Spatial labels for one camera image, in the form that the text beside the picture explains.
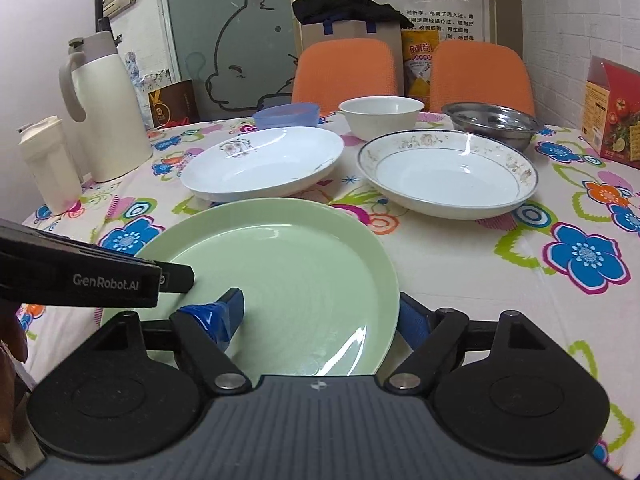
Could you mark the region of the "person's left hand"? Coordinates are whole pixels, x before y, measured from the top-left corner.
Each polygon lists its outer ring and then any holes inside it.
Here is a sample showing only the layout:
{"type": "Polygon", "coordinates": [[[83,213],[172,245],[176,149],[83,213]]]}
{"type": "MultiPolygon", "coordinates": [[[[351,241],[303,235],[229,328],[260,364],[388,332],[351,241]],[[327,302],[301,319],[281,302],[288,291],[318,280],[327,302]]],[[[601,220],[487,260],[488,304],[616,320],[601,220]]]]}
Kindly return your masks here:
{"type": "Polygon", "coordinates": [[[11,440],[15,403],[15,368],[13,361],[25,362],[28,358],[26,335],[16,312],[20,304],[1,301],[0,308],[0,441],[11,440]]]}

